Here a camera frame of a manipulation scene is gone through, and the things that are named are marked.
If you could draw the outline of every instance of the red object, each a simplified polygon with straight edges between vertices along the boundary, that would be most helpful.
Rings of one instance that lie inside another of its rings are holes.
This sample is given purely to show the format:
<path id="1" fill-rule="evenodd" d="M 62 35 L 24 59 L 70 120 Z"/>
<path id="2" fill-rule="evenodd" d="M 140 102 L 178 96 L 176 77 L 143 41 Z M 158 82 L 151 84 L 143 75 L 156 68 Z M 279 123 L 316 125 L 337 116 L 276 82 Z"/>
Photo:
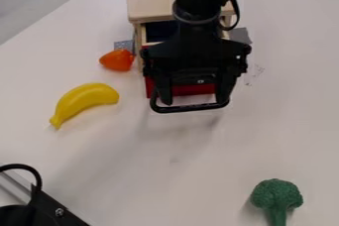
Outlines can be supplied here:
<path id="1" fill-rule="evenodd" d="M 155 83 L 150 77 L 145 77 L 145 83 L 147 98 L 151 98 Z M 173 96 L 213 94 L 214 91 L 214 84 L 194 84 L 186 86 L 174 86 L 172 88 Z"/>
<path id="2" fill-rule="evenodd" d="M 118 71 L 131 69 L 134 57 L 127 50 L 116 50 L 100 58 L 100 63 L 106 68 Z"/>

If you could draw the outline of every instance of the white table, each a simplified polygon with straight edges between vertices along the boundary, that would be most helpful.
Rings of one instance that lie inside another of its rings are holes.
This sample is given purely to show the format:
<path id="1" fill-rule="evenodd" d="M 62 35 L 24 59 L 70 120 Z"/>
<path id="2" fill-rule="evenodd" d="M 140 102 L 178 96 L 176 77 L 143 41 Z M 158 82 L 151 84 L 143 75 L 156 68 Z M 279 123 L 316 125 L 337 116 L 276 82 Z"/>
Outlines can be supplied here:
<path id="1" fill-rule="evenodd" d="M 172 115 L 150 110 L 136 68 L 98 64 L 132 35 L 125 0 L 64 4 L 0 47 L 0 161 L 36 167 L 47 193 L 97 226 L 265 225 L 245 204 L 272 177 L 304 194 L 288 225 L 335 225 L 339 0 L 242 3 L 265 71 L 224 110 Z M 120 103 L 54 131 L 58 99 L 89 81 Z"/>

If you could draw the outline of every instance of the yellow banana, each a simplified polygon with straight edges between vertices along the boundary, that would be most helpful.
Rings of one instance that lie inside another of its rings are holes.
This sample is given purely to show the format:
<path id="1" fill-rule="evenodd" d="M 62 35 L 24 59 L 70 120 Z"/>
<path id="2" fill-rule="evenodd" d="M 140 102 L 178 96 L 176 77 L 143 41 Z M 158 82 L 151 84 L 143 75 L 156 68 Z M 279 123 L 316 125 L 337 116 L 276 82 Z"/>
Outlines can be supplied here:
<path id="1" fill-rule="evenodd" d="M 119 94 L 104 83 L 86 83 L 65 94 L 56 106 L 56 114 L 50 120 L 57 129 L 62 123 L 81 111 L 100 104 L 114 104 Z"/>

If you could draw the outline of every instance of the banana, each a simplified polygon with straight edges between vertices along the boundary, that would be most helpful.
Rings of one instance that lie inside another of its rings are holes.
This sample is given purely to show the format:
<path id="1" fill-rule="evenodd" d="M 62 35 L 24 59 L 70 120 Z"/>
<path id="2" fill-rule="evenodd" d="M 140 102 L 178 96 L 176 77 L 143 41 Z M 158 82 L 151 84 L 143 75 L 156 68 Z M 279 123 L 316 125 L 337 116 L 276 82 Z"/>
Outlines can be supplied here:
<path id="1" fill-rule="evenodd" d="M 63 122 L 90 107 L 101 104 L 115 104 L 119 94 L 104 83 L 86 83 L 65 94 L 56 106 L 51 124 L 59 129 Z"/>

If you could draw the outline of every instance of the broccoli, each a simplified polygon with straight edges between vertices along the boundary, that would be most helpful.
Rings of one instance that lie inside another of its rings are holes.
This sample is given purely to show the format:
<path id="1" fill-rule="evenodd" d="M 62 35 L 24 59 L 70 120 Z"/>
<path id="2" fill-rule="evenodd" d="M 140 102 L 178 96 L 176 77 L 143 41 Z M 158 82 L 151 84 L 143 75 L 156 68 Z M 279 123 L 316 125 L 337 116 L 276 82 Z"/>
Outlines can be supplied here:
<path id="1" fill-rule="evenodd" d="M 251 202 L 265 209 L 272 226 L 285 226 L 287 211 L 301 206 L 303 199 L 295 184 L 271 179 L 262 181 L 255 187 Z"/>

